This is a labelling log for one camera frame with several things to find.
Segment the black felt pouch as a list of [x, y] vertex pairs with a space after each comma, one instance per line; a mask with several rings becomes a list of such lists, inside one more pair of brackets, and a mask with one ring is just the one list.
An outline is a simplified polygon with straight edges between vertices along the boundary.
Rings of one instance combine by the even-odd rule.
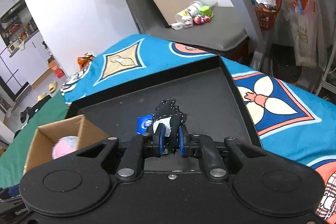
[[158, 145], [159, 156], [168, 152], [179, 150], [180, 128], [187, 120], [187, 114], [183, 113], [176, 105], [176, 99], [162, 100], [155, 108], [153, 115], [153, 143]]

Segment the blue tissue packet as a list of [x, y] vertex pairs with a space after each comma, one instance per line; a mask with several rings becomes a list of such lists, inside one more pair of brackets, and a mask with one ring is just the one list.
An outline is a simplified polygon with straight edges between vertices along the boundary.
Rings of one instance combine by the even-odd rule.
[[146, 129], [153, 123], [153, 114], [137, 118], [137, 134], [146, 133]]

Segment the grey pink plush toy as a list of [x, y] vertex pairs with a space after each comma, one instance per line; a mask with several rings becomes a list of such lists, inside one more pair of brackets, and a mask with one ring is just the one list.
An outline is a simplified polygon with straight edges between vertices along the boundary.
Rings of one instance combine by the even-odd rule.
[[57, 159], [76, 151], [77, 136], [65, 136], [60, 138], [52, 148], [52, 159]]

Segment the large black tray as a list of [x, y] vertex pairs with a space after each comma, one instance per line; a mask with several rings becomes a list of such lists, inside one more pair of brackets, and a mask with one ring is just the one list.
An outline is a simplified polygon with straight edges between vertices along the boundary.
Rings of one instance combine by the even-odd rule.
[[109, 136], [129, 141], [136, 134], [137, 118], [152, 114], [163, 100], [174, 99], [187, 114], [190, 134], [202, 134], [232, 144], [225, 156], [227, 169], [266, 157], [252, 119], [219, 57], [195, 61], [144, 76], [76, 100], [68, 117], [85, 115]]

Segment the brown cardboard box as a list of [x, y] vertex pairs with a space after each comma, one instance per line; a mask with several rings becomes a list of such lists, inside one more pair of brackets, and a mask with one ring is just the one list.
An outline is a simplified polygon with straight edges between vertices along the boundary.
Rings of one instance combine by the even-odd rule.
[[56, 144], [62, 138], [70, 136], [75, 137], [74, 151], [108, 138], [103, 130], [84, 115], [39, 126], [31, 141], [23, 172], [53, 160]]

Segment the yellow slipper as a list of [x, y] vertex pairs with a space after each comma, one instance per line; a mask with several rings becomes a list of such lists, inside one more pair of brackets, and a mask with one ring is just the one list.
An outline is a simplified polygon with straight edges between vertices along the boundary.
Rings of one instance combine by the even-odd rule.
[[43, 100], [44, 98], [46, 98], [48, 96], [48, 94], [46, 92], [44, 92], [43, 94], [38, 96], [38, 102]]
[[53, 83], [49, 84], [49, 93], [52, 94], [57, 90], [58, 83], [54, 81]]

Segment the orange bag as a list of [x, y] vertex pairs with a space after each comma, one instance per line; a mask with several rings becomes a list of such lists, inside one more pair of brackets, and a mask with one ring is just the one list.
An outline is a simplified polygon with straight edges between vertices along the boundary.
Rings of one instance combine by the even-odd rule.
[[83, 57], [78, 57], [77, 63], [79, 65], [80, 70], [87, 68], [94, 58], [95, 58], [95, 55], [89, 54], [89, 53], [86, 53], [85, 56]]

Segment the black slippers pair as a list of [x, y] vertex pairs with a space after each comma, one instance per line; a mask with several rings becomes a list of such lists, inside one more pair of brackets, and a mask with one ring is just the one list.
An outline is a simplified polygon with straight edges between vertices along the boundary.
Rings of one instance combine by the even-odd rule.
[[33, 114], [34, 114], [33, 108], [26, 107], [25, 110], [23, 110], [22, 112], [20, 112], [20, 121], [21, 121], [21, 123], [25, 123], [25, 121], [28, 121]]

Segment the black dice cushion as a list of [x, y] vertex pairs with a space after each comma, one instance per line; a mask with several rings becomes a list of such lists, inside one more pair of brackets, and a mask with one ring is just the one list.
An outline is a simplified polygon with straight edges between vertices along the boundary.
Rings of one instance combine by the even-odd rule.
[[28, 121], [51, 99], [52, 97], [50, 95], [47, 95], [40, 101], [38, 101], [34, 106], [32, 107], [26, 107], [26, 112], [28, 116]]

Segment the green cloth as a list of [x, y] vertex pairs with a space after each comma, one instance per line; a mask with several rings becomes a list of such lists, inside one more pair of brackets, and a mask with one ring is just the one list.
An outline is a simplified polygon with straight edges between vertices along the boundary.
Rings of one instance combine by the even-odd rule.
[[1, 156], [0, 180], [1, 188], [19, 184], [25, 167], [25, 162], [35, 130], [44, 124], [61, 121], [66, 117], [68, 106], [64, 97], [57, 92], [28, 121], [17, 137]]

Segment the grey folding mattress seat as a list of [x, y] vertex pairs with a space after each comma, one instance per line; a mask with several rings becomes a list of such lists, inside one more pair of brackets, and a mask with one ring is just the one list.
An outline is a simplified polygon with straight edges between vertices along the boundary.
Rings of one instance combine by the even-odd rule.
[[166, 28], [150, 0], [126, 0], [131, 15], [141, 34], [171, 42], [199, 46], [219, 52], [228, 52], [248, 39], [248, 35], [234, 7], [215, 6], [210, 22], [181, 30]]

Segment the orange cardboard box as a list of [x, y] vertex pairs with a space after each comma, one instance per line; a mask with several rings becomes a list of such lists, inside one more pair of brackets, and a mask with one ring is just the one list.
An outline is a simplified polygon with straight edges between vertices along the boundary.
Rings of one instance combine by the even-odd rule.
[[63, 76], [65, 76], [65, 73], [63, 72], [63, 70], [61, 69], [61, 67], [58, 65], [57, 61], [53, 57], [50, 57], [48, 59], [48, 66], [53, 71], [53, 73], [55, 74], [57, 78], [60, 79]]

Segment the white plastic bottle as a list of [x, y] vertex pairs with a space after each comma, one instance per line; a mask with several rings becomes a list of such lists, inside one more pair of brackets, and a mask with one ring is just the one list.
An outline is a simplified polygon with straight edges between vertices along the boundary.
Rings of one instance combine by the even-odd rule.
[[203, 5], [209, 5], [210, 8], [218, 4], [217, 0], [198, 0], [190, 3], [188, 7], [175, 15], [176, 22], [183, 22], [187, 18], [194, 18], [199, 15], [199, 8]]

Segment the green cup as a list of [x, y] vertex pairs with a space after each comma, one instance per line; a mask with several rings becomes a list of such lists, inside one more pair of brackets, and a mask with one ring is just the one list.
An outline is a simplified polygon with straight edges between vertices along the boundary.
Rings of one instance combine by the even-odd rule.
[[210, 18], [214, 16], [214, 13], [212, 12], [209, 5], [203, 5], [198, 10], [201, 16], [209, 16]]

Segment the red basket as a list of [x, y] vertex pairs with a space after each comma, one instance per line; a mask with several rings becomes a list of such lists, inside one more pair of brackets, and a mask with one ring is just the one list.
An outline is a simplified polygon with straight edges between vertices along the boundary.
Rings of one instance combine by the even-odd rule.
[[280, 11], [282, 0], [274, 1], [276, 2], [275, 5], [268, 5], [259, 2], [259, 0], [251, 0], [260, 28], [263, 31], [270, 31], [273, 28]]

